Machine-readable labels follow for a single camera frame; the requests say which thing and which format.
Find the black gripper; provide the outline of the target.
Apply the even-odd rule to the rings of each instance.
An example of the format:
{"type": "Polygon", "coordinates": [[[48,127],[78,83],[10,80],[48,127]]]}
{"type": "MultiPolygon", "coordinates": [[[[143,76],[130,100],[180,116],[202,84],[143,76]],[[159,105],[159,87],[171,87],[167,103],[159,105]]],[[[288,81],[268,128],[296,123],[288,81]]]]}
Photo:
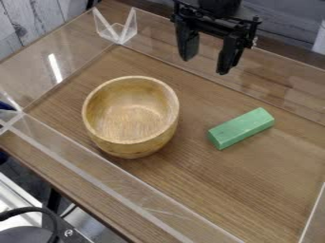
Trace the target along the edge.
{"type": "Polygon", "coordinates": [[[262,18],[241,5],[242,0],[173,0],[171,22],[175,26],[181,58],[188,62],[198,53],[200,33],[224,39],[217,73],[226,75],[238,65],[244,48],[257,43],[262,18]]]}

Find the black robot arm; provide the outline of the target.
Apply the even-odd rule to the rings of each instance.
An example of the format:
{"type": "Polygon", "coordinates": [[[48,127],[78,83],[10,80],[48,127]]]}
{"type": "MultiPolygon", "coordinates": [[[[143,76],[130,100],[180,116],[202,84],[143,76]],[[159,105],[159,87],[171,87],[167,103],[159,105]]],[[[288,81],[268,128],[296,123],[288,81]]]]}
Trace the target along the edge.
{"type": "Polygon", "coordinates": [[[188,62],[200,51],[200,33],[224,40],[216,72],[226,75],[238,65],[244,50],[257,43],[260,16],[246,13],[242,0],[173,0],[178,52],[188,62]]]}

